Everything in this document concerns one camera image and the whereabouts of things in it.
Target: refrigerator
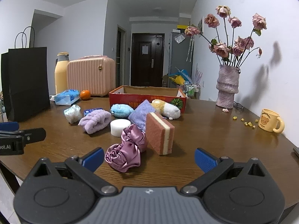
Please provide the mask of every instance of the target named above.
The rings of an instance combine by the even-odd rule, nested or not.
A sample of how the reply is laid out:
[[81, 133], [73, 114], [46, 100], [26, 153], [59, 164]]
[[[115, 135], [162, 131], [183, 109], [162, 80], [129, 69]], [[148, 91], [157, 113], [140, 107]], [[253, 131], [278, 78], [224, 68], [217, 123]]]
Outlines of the refrigerator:
[[[179, 35], [180, 33], [176, 32], [170, 33], [168, 75], [176, 73], [178, 71], [177, 67], [180, 70], [185, 69], [191, 77], [192, 60], [190, 62], [190, 59], [188, 59], [188, 62], [186, 62], [191, 37], [186, 36], [181, 43], [177, 43], [175, 38]], [[176, 88], [176, 84], [168, 79], [168, 87]]]

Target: yellow thermos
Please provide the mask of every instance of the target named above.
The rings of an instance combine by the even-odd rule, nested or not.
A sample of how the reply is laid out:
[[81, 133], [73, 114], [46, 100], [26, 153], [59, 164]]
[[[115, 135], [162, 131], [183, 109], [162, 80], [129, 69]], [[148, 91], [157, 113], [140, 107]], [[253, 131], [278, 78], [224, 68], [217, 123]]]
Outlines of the yellow thermos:
[[57, 63], [55, 67], [55, 88], [56, 94], [62, 93], [68, 89], [68, 81], [66, 77], [66, 67], [69, 63], [68, 52], [58, 53]]

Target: wooden table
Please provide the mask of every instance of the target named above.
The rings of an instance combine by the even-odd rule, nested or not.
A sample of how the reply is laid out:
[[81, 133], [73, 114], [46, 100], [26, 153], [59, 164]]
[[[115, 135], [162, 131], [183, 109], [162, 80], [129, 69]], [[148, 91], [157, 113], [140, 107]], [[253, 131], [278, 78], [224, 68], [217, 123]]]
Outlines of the wooden table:
[[[82, 110], [110, 109], [109, 98], [93, 98], [78, 105]], [[64, 161], [98, 146], [106, 151], [112, 144], [121, 142], [110, 134], [110, 127], [87, 135], [81, 127], [70, 125], [63, 115], [66, 108], [52, 104], [51, 109], [20, 123], [21, 129], [44, 127], [47, 137], [43, 142], [27, 145], [24, 155], [1, 156], [3, 165], [24, 179], [41, 157], [48, 157], [52, 162]], [[95, 173], [119, 189], [126, 185], [176, 185], [180, 189], [203, 174], [194, 162], [195, 149], [202, 147], [217, 157], [226, 155], [239, 162], [258, 157], [282, 190], [286, 208], [298, 203], [299, 159], [292, 152], [294, 145], [282, 134], [266, 132], [258, 126], [256, 129], [244, 126], [241, 118], [257, 125], [258, 117], [246, 109], [224, 113], [214, 102], [187, 100], [185, 114], [171, 122], [175, 126], [172, 154], [158, 156], [149, 146], [141, 154], [140, 167], [119, 173], [104, 162]]]

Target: eyeglasses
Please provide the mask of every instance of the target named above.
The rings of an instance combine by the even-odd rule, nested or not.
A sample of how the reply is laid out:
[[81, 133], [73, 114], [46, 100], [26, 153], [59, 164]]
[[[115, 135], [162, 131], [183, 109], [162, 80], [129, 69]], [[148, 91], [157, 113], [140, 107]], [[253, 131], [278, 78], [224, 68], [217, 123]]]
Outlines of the eyeglasses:
[[244, 110], [244, 106], [234, 101], [234, 108], [239, 110]]

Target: mug handle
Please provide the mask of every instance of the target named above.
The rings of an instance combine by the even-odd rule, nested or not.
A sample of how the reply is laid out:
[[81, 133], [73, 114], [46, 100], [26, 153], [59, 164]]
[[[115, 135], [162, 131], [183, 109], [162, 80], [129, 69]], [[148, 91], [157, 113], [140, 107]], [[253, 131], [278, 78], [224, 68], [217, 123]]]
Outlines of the mug handle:
[[284, 121], [283, 121], [280, 117], [277, 117], [277, 120], [279, 120], [279, 122], [280, 122], [280, 126], [279, 126], [278, 129], [273, 129], [273, 131], [274, 131], [275, 133], [281, 133], [281, 132], [283, 132], [283, 130], [284, 130]]

